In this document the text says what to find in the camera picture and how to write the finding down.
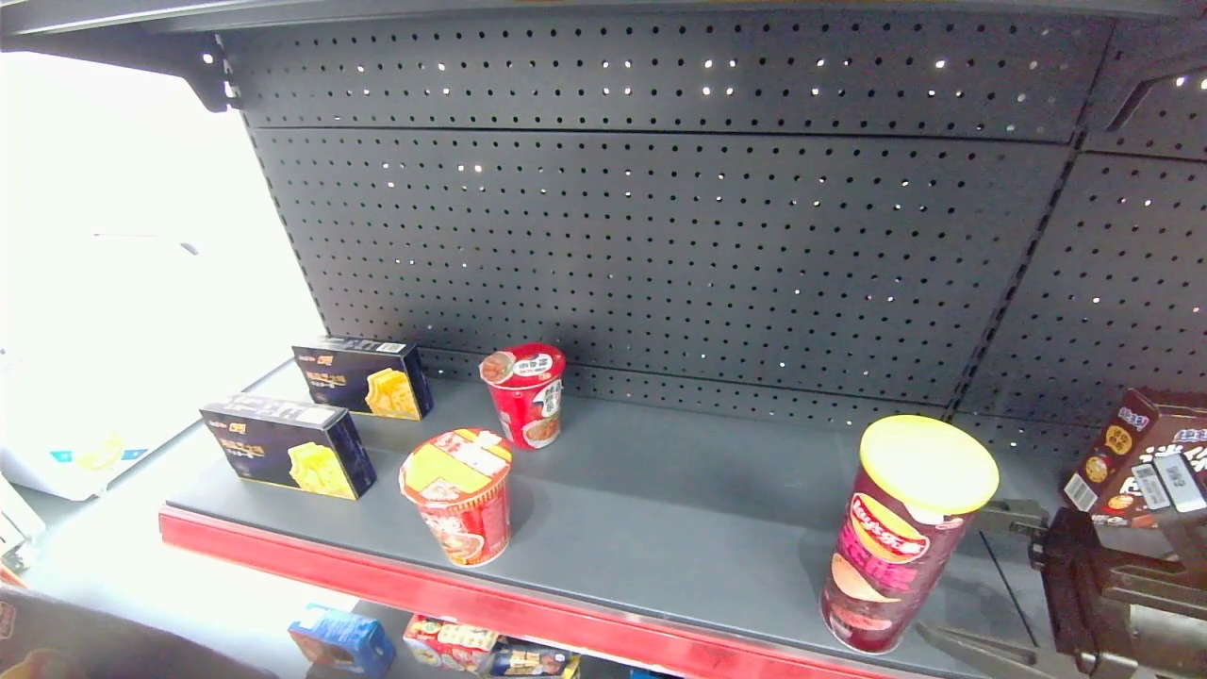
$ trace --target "blue box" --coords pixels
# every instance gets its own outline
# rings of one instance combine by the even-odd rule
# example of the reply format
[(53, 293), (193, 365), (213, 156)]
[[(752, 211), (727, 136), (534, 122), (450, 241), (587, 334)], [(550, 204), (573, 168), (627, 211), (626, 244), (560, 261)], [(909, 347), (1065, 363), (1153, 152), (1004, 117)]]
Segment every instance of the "blue box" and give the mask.
[(393, 644), (372, 617), (307, 604), (290, 625), (290, 637), (315, 665), (381, 679), (393, 663)]

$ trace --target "dark blue box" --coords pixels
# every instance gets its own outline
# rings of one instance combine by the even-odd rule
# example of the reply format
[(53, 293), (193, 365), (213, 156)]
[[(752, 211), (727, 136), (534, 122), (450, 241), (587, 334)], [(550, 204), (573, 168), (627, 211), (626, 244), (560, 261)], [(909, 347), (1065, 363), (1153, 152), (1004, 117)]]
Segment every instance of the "dark blue box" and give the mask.
[(293, 361), (316, 404), (401, 420), (422, 420), (432, 410), (414, 345), (322, 336), (295, 345)]

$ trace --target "maroon canister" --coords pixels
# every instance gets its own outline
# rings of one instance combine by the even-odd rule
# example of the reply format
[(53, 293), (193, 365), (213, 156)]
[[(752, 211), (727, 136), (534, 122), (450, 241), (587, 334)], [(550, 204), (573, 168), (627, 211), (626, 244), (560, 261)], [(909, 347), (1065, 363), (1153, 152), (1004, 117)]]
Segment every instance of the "maroon canister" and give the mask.
[(997, 464), (975, 439), (920, 416), (873, 423), (859, 443), (822, 620), (847, 646), (885, 654), (900, 642), (968, 529), (997, 491)]

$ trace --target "shelf bracket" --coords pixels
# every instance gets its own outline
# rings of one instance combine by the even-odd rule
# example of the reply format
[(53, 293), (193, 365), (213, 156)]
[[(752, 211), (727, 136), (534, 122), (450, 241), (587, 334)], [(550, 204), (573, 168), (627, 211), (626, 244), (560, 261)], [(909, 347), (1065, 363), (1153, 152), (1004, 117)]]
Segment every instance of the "shelf bracket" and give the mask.
[(151, 34), (134, 24), (6, 36), (4, 52), (37, 52), (181, 77), (208, 110), (238, 109), (222, 45), (212, 33)]

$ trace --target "red noodle cup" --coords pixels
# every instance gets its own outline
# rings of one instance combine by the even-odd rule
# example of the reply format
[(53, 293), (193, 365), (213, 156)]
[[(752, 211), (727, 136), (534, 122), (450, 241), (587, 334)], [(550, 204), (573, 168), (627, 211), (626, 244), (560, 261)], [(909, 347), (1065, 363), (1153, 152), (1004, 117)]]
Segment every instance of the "red noodle cup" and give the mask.
[(490, 388), (503, 435), (518, 449), (543, 449), (561, 432), (566, 357), (549, 345), (520, 345), (485, 358), (478, 374)]
[(456, 566), (495, 560), (512, 539), (512, 452), (485, 429), (457, 429), (415, 449), (398, 470), (402, 494)]
[(997, 491), (997, 464), (975, 439), (919, 416), (886, 417), (859, 443), (822, 620), (847, 646), (892, 651), (934, 589), (972, 515)]

